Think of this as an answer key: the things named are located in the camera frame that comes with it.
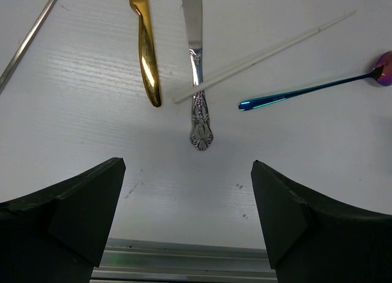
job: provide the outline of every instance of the iridescent spoon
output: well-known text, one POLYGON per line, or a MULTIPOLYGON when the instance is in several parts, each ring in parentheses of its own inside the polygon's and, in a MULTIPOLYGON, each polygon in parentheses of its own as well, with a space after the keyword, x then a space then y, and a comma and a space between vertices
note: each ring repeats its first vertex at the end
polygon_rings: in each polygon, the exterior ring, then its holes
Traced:
POLYGON ((291 92, 285 92, 285 93, 280 93, 280 94, 275 94, 275 95, 269 95, 269 96, 264 96, 264 97, 258 97, 258 98, 253 98, 253 99, 248 99, 244 100, 239 103, 238 108, 241 111, 245 110, 254 110, 259 107, 264 107, 269 104, 274 104, 275 102, 283 101, 285 99, 289 99, 295 96, 303 95, 306 93, 310 93, 313 91, 325 89, 328 87, 348 83, 348 82, 353 82, 357 80, 362 80, 366 78, 373 78, 378 84, 382 86, 391 86, 392 85, 392 51, 389 51, 387 53, 384 53, 380 59, 377 61, 377 64, 375 65, 375 68, 372 72, 353 77, 353 78, 348 78, 344 80, 339 80, 323 85, 318 85, 315 87, 310 87, 306 89, 301 89, 297 91, 291 91, 291 92))

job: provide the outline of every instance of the textured white surface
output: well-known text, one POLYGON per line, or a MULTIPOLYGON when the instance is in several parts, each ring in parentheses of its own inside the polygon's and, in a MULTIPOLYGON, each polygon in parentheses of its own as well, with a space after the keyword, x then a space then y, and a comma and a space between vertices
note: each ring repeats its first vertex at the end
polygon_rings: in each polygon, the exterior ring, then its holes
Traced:
POLYGON ((392 214, 392 89, 359 81, 237 109, 247 97, 367 70, 391 48, 392 0, 203 2, 205 74, 358 12, 209 90, 215 140, 200 153, 188 141, 190 102, 169 99, 191 81, 181 0, 150 0, 160 109, 141 82, 128 0, 59 0, 0 96, 1 200, 118 156, 127 171, 111 237, 264 248, 250 178, 258 159, 333 198, 392 214))
POLYGON ((0 0, 0 74, 48 0, 0 0))

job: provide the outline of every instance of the cutlery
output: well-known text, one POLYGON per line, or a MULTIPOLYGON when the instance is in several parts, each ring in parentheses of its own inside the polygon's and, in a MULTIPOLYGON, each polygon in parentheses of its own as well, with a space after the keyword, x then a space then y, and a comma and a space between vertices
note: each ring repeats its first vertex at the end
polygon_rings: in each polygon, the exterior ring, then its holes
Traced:
POLYGON ((276 102, 283 101, 285 99, 289 99, 295 96, 300 96, 306 93, 314 92, 328 87, 332 87, 348 82, 353 82, 357 80, 367 79, 367 78, 374 79, 378 84, 382 86, 392 85, 392 51, 384 53, 375 64, 374 69, 368 74, 347 78, 347 79, 343 79, 327 84, 322 84, 315 87, 301 89, 297 91, 285 92, 285 93, 280 93, 280 94, 275 94, 270 96, 244 100, 240 102, 238 108, 242 111, 254 110, 255 108, 264 107, 266 105, 274 104, 276 102))
MULTIPOLYGON (((183 0, 186 32, 192 66, 193 86, 203 81, 203 3, 202 0, 183 0)), ((192 130, 190 142, 199 151, 206 151, 214 140, 209 127, 209 114, 204 91, 192 98, 192 130)))
POLYGON ((179 104, 180 102, 184 101, 188 97, 192 96, 195 92, 200 92, 202 90, 215 86, 216 84, 248 69, 249 67, 254 66, 257 63, 262 62, 282 52, 283 50, 286 50, 289 47, 294 46, 302 42, 303 40, 306 40, 307 38, 310 38, 320 33, 321 31, 329 28, 332 25, 335 25, 336 23, 342 20, 345 20, 346 18, 352 16, 355 12, 356 10, 346 15, 343 15, 329 23, 325 23, 321 26, 310 29, 300 35, 287 39, 283 42, 279 42, 278 44, 275 44, 272 47, 267 48, 266 50, 262 50, 256 54, 249 55, 246 58, 240 59, 232 64, 226 65, 223 68, 214 72, 213 74, 207 75, 206 76, 207 80, 196 87, 188 88, 188 85, 184 85, 185 90, 180 91, 178 94, 175 94, 171 98, 171 101, 174 102, 175 104, 179 104))
POLYGON ((139 61, 143 84, 149 101, 153 106, 160 107, 162 101, 160 98, 159 74, 148 0, 129 0, 129 3, 139 16, 139 61))
POLYGON ((19 62, 22 60, 23 56, 25 55, 27 49, 29 48, 31 42, 36 37, 39 29, 41 28, 44 21, 47 19, 51 9, 55 6, 57 0, 49 0, 48 3, 43 8, 42 12, 38 16, 37 20, 34 22, 32 28, 27 33, 27 36, 24 38, 22 43, 20 44, 17 52, 13 55, 12 59, 8 63, 6 69, 3 71, 2 75, 0 76, 0 93, 6 87, 6 84, 11 79, 13 72, 17 69, 19 62))

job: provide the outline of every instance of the chopstick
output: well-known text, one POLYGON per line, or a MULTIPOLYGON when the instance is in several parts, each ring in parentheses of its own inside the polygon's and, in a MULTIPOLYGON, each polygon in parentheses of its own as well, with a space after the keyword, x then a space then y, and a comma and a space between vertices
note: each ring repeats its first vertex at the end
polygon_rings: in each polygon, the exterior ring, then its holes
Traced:
POLYGON ((248 69, 251 66, 254 66, 255 64, 262 62, 286 49, 288 49, 291 46, 294 46, 303 40, 306 40, 307 38, 310 38, 321 31, 335 25, 336 23, 345 20, 346 18, 352 16, 354 13, 356 13, 356 10, 349 12, 329 23, 325 23, 321 26, 318 26, 316 28, 313 28, 311 30, 308 30, 300 35, 297 35, 295 37, 292 37, 291 39, 287 39, 283 42, 280 42, 278 44, 273 45, 272 47, 267 48, 266 50, 262 50, 256 54, 249 55, 244 59, 241 59, 237 62, 234 62, 232 64, 229 64, 220 70, 216 71, 215 73, 211 74, 208 76, 207 80, 205 80, 203 83, 188 88, 188 85, 184 86, 186 88, 185 90, 175 94, 172 98, 171 101, 175 104, 179 104, 185 99, 187 99, 190 96, 193 96, 195 93, 198 93, 202 90, 205 90, 207 88, 210 88, 246 69, 248 69))

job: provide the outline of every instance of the dark spot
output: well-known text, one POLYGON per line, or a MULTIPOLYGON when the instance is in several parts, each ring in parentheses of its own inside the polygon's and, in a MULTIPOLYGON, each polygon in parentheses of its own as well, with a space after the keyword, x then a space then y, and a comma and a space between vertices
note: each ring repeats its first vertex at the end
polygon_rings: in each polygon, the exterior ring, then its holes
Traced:
POLYGON ((60 6, 61 6, 63 9, 68 10, 69 12, 71 11, 70 9, 68 9, 68 8, 65 7, 65 6, 63 6, 62 4, 60 4, 60 6))
POLYGON ((139 183, 136 183, 136 184, 135 184, 134 188, 132 188, 132 189, 128 192, 127 196, 125 196, 125 199, 127 199, 128 197, 130 197, 130 195, 133 193, 133 191, 136 189, 136 187, 137 187, 138 185, 139 185, 139 183))

